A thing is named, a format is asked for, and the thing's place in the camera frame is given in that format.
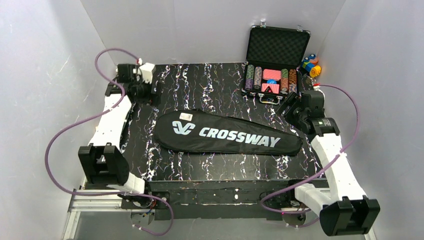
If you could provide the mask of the black racket bag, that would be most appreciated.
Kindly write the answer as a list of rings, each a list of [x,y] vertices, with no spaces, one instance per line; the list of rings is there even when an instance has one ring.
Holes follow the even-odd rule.
[[[160,116],[154,137],[162,147],[184,153],[295,156],[303,140],[253,121],[199,109],[177,110]]]

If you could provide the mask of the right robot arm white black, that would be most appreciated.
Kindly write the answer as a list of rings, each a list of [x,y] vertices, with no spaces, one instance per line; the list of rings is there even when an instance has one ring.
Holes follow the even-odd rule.
[[[312,139],[327,188],[301,181],[290,187],[294,198],[317,215],[323,232],[331,236],[367,235],[380,213],[377,199],[369,198],[358,183],[345,153],[340,130],[325,116],[325,96],[316,90],[291,92],[279,111],[285,120]]]

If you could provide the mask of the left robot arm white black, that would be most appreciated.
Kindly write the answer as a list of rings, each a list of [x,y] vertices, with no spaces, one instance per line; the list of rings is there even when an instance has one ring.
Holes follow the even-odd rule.
[[[153,81],[153,63],[118,64],[114,83],[109,83],[104,98],[108,113],[100,117],[87,146],[78,150],[86,180],[131,194],[143,194],[145,181],[130,172],[128,161],[120,152],[123,130],[135,102],[160,103],[162,83]]]

